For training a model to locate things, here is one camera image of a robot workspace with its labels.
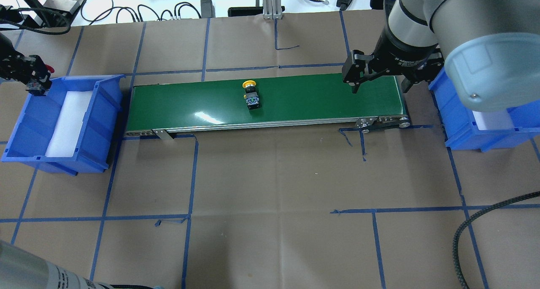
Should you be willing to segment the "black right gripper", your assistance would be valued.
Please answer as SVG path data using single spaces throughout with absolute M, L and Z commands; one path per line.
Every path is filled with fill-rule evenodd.
M 444 66 L 444 58 L 437 45 L 428 47 L 411 46 L 399 40 L 386 26 L 371 54 L 353 49 L 342 67 L 343 83 L 351 85 L 357 94 L 362 83 L 383 76 L 404 76 L 403 92 L 416 84 L 431 82 Z

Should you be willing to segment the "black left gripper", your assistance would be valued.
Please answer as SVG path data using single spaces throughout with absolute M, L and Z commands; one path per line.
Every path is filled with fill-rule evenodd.
M 10 39 L 0 36 L 0 75 L 4 80 L 15 80 L 26 85 L 31 78 L 32 67 L 45 65 L 37 55 L 25 56 L 15 50 Z

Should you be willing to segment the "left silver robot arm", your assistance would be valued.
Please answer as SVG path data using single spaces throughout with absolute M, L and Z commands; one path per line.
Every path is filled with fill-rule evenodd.
M 24 56 L 1 35 L 1 77 L 24 83 L 31 95 L 44 96 L 51 88 L 53 68 L 39 56 Z M 146 289 L 144 285 L 95 283 L 11 243 L 1 242 L 2 289 Z

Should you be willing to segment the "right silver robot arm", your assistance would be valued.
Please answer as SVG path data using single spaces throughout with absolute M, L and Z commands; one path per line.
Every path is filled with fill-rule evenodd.
M 540 0 L 371 0 L 386 14 L 371 54 L 352 50 L 343 82 L 427 81 L 444 67 L 465 107 L 494 112 L 537 101 Z

